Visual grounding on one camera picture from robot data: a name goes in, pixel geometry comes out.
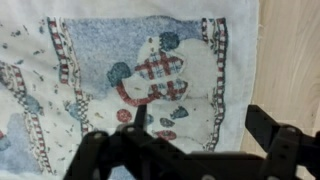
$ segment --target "blue pattern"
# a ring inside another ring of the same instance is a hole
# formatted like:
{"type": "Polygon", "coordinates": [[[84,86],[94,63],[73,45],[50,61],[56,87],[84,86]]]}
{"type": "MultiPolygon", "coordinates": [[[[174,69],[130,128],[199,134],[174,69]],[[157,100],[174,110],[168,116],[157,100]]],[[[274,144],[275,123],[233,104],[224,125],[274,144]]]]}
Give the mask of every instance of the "blue pattern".
{"type": "Polygon", "coordinates": [[[150,125],[154,122],[154,118],[152,115],[148,114],[147,115],[147,125],[150,125]]]}
{"type": "Polygon", "coordinates": [[[174,122],[170,121],[167,118],[160,118],[160,124],[161,124],[161,126],[163,126],[165,128],[171,128],[175,125],[174,122]]]}
{"type": "Polygon", "coordinates": [[[180,61],[175,61],[169,64],[170,67],[170,71],[173,73],[178,73],[180,72],[181,68],[182,68],[182,64],[180,61]]]}
{"type": "Polygon", "coordinates": [[[178,21],[165,16],[151,16],[67,19],[65,23],[77,53],[82,89],[97,99],[105,98],[107,90],[111,88],[106,74],[114,62],[124,62],[134,72],[139,49],[147,36],[159,37],[163,32],[176,32],[180,41],[190,38],[202,40],[200,19],[178,21]]]}
{"type": "Polygon", "coordinates": [[[34,97],[30,96],[30,95],[26,95],[26,103],[28,105],[29,111],[31,113],[39,113],[41,110],[41,106],[38,102],[38,100],[36,100],[34,97]]]}
{"type": "Polygon", "coordinates": [[[130,76],[131,76],[130,68],[124,62],[115,63],[112,66],[112,69],[107,73],[107,77],[112,87],[117,86],[122,79],[128,78],[130,76]]]}
{"type": "Polygon", "coordinates": [[[0,151],[0,170],[14,174],[25,172],[41,174],[38,162],[29,150],[29,134],[21,114],[11,115],[7,139],[11,146],[5,151],[0,151]]]}
{"type": "Polygon", "coordinates": [[[161,59],[159,53],[151,53],[150,57],[149,57],[149,61],[150,62],[156,62],[159,61],[161,59]]]}
{"type": "Polygon", "coordinates": [[[4,135],[0,139],[0,151],[4,151],[4,150],[8,149],[10,146],[11,146],[11,142],[9,141],[8,137],[6,135],[4,135]]]}
{"type": "Polygon", "coordinates": [[[178,109],[174,110],[172,114],[170,114],[170,117],[172,119],[177,119],[177,118],[184,118],[189,116],[188,111],[186,108],[179,106],[178,109]]]}
{"type": "Polygon", "coordinates": [[[179,36],[174,32],[164,32],[160,34],[160,46],[164,51],[174,50],[179,46],[179,36]]]}
{"type": "Polygon", "coordinates": [[[180,100],[182,98],[182,94],[176,94],[176,99],[180,100]]]}
{"type": "Polygon", "coordinates": [[[161,78],[161,77],[163,77],[165,75],[164,74],[164,69],[160,68],[160,67],[162,67],[162,66],[153,67],[155,69],[155,70],[153,70],[153,72],[155,72],[154,74],[157,76],[156,78],[161,78]]]}
{"type": "Polygon", "coordinates": [[[80,120],[81,118],[79,117],[79,114],[78,114],[78,111],[79,111],[79,108],[78,108],[78,103],[73,103],[73,104],[70,104],[68,106],[68,112],[69,114],[75,118],[76,120],[80,120]]]}
{"type": "Polygon", "coordinates": [[[180,80],[180,79],[177,79],[173,83],[174,89],[182,89],[182,88],[184,88],[184,86],[185,86],[184,82],[182,80],[180,80]]]}
{"type": "Polygon", "coordinates": [[[147,71],[139,71],[139,75],[140,75],[142,78],[149,80],[149,75],[148,75],[148,72],[147,72],[147,71]]]}

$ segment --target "plaid pattern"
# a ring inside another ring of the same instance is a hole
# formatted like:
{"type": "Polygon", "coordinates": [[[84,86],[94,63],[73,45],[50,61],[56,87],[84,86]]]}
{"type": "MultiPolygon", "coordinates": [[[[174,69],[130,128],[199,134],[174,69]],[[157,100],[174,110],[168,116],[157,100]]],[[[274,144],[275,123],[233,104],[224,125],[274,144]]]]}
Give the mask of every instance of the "plaid pattern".
{"type": "Polygon", "coordinates": [[[149,97],[167,101],[180,100],[188,88],[188,83],[181,79],[167,83],[153,84],[149,88],[149,97]]]}
{"type": "MultiPolygon", "coordinates": [[[[214,121],[214,132],[209,138],[210,140],[203,145],[203,149],[205,151],[214,151],[216,145],[219,142],[219,131],[220,125],[225,116],[225,103],[224,103],[224,90],[225,90],[225,66],[226,66],[226,53],[227,53],[227,46],[228,46],[228,30],[226,25],[225,18],[219,18],[215,20],[207,20],[202,19],[202,32],[207,32],[208,24],[212,26],[216,26],[215,32],[217,34],[217,65],[218,65],[218,78],[217,78],[217,89],[216,92],[213,94],[213,102],[215,103],[215,107],[217,110],[217,114],[215,114],[215,121],[214,121]]],[[[207,33],[203,33],[203,40],[206,42],[207,33]]]]}
{"type": "Polygon", "coordinates": [[[55,18],[47,18],[48,27],[52,39],[53,46],[60,62],[59,78],[62,84],[68,84],[69,67],[67,63],[66,53],[63,49],[62,39],[59,35],[58,23],[55,18]]]}
{"type": "Polygon", "coordinates": [[[183,60],[169,53],[152,53],[148,59],[135,67],[135,71],[144,79],[152,80],[180,73],[183,60]]]}
{"type": "Polygon", "coordinates": [[[10,90],[14,98],[16,98],[18,103],[24,108],[26,127],[28,129],[29,135],[34,135],[34,138],[31,139],[31,142],[35,144],[33,151],[35,152],[34,155],[40,165],[41,170],[44,170],[45,168],[48,173],[52,173],[51,165],[45,151],[46,144],[44,141],[44,136],[38,115],[29,111],[29,106],[26,102],[27,89],[25,87],[20,69],[16,66],[9,65],[0,61],[0,70],[3,72],[8,71],[8,74],[14,74],[14,80],[11,79],[11,81],[15,84],[17,89],[8,90],[10,90]]]}
{"type": "Polygon", "coordinates": [[[85,136],[91,129],[89,126],[89,120],[87,118],[87,112],[89,108],[90,98],[81,89],[75,89],[76,101],[78,105],[78,119],[81,123],[82,137],[85,136]]]}

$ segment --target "red dot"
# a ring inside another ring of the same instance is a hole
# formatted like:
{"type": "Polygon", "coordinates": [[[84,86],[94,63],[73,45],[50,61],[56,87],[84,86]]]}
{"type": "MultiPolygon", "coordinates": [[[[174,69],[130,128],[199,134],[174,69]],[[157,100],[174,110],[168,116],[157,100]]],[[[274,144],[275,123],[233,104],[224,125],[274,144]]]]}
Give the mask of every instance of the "red dot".
{"type": "Polygon", "coordinates": [[[175,140],[177,138],[177,134],[170,130],[158,131],[156,132],[156,134],[158,135],[158,137],[167,141],[175,140]]]}
{"type": "Polygon", "coordinates": [[[4,134],[0,131],[0,139],[3,138],[4,134]]]}
{"type": "Polygon", "coordinates": [[[132,119],[131,113],[126,109],[120,109],[117,112],[117,119],[120,122],[127,123],[132,119]]]}

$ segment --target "wooden surface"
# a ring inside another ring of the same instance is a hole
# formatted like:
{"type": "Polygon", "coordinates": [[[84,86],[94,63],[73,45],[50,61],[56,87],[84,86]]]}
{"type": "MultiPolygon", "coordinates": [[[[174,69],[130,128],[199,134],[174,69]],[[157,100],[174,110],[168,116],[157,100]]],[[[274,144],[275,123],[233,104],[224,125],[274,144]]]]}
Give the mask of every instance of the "wooden surface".
{"type": "MultiPolygon", "coordinates": [[[[314,136],[320,130],[320,1],[260,0],[259,21],[252,104],[314,136]]],[[[248,132],[241,150],[265,156],[248,132]]]]}

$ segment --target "fabric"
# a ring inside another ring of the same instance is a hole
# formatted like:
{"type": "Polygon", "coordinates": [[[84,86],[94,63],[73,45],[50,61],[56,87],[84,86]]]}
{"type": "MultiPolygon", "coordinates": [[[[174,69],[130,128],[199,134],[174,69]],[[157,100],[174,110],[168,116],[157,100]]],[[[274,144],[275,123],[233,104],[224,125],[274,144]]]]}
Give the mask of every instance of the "fabric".
{"type": "MultiPolygon", "coordinates": [[[[0,179],[61,179],[86,133],[112,134],[140,104],[148,104],[147,132],[186,153],[238,151],[254,81],[257,7],[5,1],[0,179]]],[[[119,167],[111,179],[132,176],[119,167]]]]}

